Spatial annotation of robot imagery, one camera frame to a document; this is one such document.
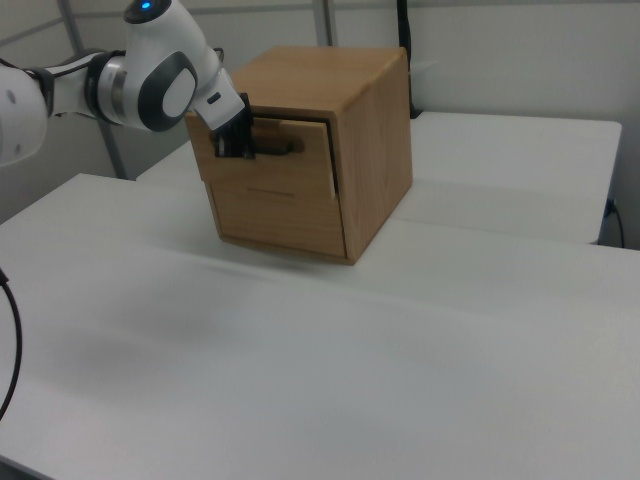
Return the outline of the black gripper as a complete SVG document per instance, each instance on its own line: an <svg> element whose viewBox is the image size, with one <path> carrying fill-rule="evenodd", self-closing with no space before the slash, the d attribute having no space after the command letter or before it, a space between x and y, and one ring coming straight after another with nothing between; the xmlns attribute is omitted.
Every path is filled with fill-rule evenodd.
<svg viewBox="0 0 640 480"><path fill-rule="evenodd" d="M225 156L244 156L247 160L254 160L256 146L253 140L253 115L247 93L240 93L244 106L242 110L228 123L211 133L212 145L217 158Z"/></svg>

